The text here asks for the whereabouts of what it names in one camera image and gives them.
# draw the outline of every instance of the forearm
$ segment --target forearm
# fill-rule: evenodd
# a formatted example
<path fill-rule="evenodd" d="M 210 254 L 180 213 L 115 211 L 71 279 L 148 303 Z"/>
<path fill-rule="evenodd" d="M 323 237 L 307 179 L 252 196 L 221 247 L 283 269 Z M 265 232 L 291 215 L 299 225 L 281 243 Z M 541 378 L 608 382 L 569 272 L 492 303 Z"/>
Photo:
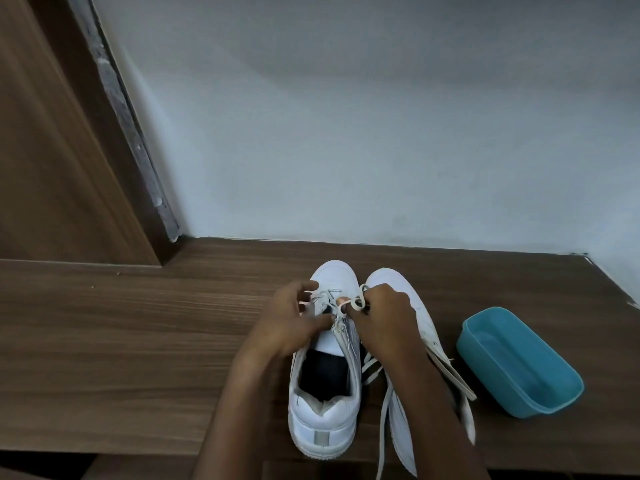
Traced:
<path fill-rule="evenodd" d="M 418 478 L 488 479 L 447 400 L 446 384 L 424 352 L 385 368 L 407 416 Z"/>
<path fill-rule="evenodd" d="M 245 343 L 236 355 L 192 480 L 260 478 L 268 389 L 275 359 Z"/>

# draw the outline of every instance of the sneaker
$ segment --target sneaker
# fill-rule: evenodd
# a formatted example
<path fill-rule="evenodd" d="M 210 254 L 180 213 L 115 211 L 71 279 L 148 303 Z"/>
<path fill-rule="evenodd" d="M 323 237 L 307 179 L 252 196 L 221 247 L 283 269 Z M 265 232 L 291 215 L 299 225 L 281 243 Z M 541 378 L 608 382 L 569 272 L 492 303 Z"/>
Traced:
<path fill-rule="evenodd" d="M 418 330 L 420 331 L 420 337 L 425 345 L 427 355 L 447 382 L 451 391 L 450 400 L 452 406 L 456 409 L 458 418 L 467 431 L 469 440 L 474 444 L 476 442 L 476 427 L 471 414 L 469 401 L 474 401 L 476 395 L 455 371 L 451 365 L 451 360 L 444 354 L 438 333 L 422 300 L 404 276 L 393 269 L 382 268 L 373 272 L 370 277 L 368 277 L 366 285 L 368 288 L 373 288 L 382 283 L 387 283 L 394 290 L 402 291 L 409 295 L 409 301 L 415 310 Z M 377 362 L 371 354 L 367 354 L 364 359 L 362 371 L 366 371 Z M 370 384 L 381 370 L 382 367 L 375 371 L 375 373 L 364 382 L 364 385 Z M 389 379 L 386 373 L 385 375 L 387 376 L 387 393 L 382 403 L 382 411 L 380 414 L 380 457 L 378 459 L 378 475 L 376 476 L 376 480 L 380 480 L 385 464 L 385 421 L 387 419 L 387 411 L 389 413 L 391 438 L 398 458 L 404 465 L 404 468 L 409 470 L 413 476 L 417 476 L 409 423 L 404 414 L 402 403 L 394 391 L 393 384 L 391 384 L 391 379 Z"/>
<path fill-rule="evenodd" d="M 355 298 L 359 288 L 355 273 L 342 261 L 324 263 L 311 279 L 319 287 L 305 314 L 332 313 L 336 318 L 331 330 L 320 332 L 293 355 L 289 431 L 302 453 L 316 460 L 331 460 L 353 441 L 362 393 L 360 338 L 353 321 L 335 300 Z"/>

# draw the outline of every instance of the white wall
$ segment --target white wall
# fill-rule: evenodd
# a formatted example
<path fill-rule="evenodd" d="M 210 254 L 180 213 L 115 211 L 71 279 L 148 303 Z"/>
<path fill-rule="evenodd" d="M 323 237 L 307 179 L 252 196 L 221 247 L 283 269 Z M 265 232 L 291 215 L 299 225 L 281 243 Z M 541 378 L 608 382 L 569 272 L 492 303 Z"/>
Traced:
<path fill-rule="evenodd" d="M 637 222 L 640 0 L 94 1 L 188 234 L 605 256 Z"/>

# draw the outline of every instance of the teal plastic container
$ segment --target teal plastic container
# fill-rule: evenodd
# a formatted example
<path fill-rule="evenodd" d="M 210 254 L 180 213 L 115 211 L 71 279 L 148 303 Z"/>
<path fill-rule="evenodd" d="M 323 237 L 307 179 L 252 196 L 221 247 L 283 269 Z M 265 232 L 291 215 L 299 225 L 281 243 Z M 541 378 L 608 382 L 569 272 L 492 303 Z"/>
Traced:
<path fill-rule="evenodd" d="M 496 401 L 516 418 L 555 413 L 584 391 L 580 375 L 499 306 L 465 320 L 457 348 Z"/>

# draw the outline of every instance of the hand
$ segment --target hand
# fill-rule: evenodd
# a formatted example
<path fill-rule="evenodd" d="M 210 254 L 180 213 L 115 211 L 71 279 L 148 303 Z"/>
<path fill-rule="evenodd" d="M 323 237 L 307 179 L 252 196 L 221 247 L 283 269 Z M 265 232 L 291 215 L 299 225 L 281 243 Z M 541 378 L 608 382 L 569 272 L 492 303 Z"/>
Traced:
<path fill-rule="evenodd" d="M 350 304 L 343 310 L 356 324 L 364 347 L 385 369 L 417 353 L 425 355 L 415 320 L 415 310 L 406 293 L 384 283 L 364 292 L 369 313 L 357 312 Z M 338 298 L 340 305 L 348 298 Z"/>
<path fill-rule="evenodd" d="M 302 348 L 316 333 L 329 330 L 332 315 L 300 315 L 304 311 L 300 302 L 309 301 L 308 290 L 317 288 L 316 281 L 293 281 L 277 290 L 262 309 L 245 345 L 258 348 L 270 358 L 282 358 Z"/>

